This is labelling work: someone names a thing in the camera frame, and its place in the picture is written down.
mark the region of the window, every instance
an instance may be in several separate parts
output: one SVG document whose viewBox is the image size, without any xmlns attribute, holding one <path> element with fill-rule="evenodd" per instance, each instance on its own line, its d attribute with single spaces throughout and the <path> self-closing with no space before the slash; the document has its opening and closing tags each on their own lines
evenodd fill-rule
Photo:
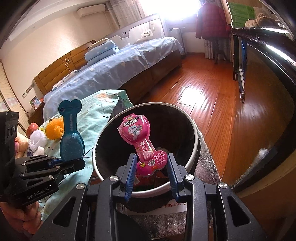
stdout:
<svg viewBox="0 0 296 241">
<path fill-rule="evenodd" d="M 140 0 L 146 16 L 159 13 L 170 20 L 179 20 L 197 14 L 199 0 Z"/>
</svg>

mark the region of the wooden floor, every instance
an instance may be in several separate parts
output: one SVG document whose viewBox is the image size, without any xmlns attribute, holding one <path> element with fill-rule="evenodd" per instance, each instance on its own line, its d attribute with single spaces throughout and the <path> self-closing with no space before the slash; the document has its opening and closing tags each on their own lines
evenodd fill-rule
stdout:
<svg viewBox="0 0 296 241">
<path fill-rule="evenodd" d="M 196 122 L 222 177 L 234 120 L 235 81 L 232 63 L 188 55 L 183 67 L 162 79 L 140 103 L 166 102 L 186 111 Z"/>
</svg>

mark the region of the hanging coat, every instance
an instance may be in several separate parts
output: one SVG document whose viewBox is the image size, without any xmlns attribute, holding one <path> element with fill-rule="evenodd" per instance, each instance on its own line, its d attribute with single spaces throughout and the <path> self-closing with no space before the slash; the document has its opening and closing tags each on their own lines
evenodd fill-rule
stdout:
<svg viewBox="0 0 296 241">
<path fill-rule="evenodd" d="M 195 37 L 209 40 L 211 38 L 229 38 L 230 25 L 226 24 L 223 9 L 206 2 L 198 11 Z"/>
</svg>

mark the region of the bedside table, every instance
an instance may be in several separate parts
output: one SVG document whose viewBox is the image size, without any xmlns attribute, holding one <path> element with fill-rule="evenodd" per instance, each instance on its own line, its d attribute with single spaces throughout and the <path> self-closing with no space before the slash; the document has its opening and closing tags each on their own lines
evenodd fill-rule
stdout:
<svg viewBox="0 0 296 241">
<path fill-rule="evenodd" d="M 29 117 L 28 123 L 36 123 L 38 126 L 41 126 L 44 123 L 43 120 L 43 107 L 44 107 L 44 102 L 41 103 L 41 105 L 38 106 L 38 108 L 35 110 L 33 115 Z"/>
</svg>

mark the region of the teddy bear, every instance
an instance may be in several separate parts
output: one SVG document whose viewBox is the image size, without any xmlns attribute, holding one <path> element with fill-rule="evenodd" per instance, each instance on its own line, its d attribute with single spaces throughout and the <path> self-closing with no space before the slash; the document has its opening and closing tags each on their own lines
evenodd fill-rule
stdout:
<svg viewBox="0 0 296 241">
<path fill-rule="evenodd" d="M 258 27 L 258 26 L 274 26 L 278 27 L 277 22 L 271 17 L 265 16 L 264 13 L 259 13 L 256 19 L 246 21 L 245 27 Z"/>
<path fill-rule="evenodd" d="M 17 132 L 15 138 L 15 158 L 23 157 L 29 146 L 29 139 Z"/>
</svg>

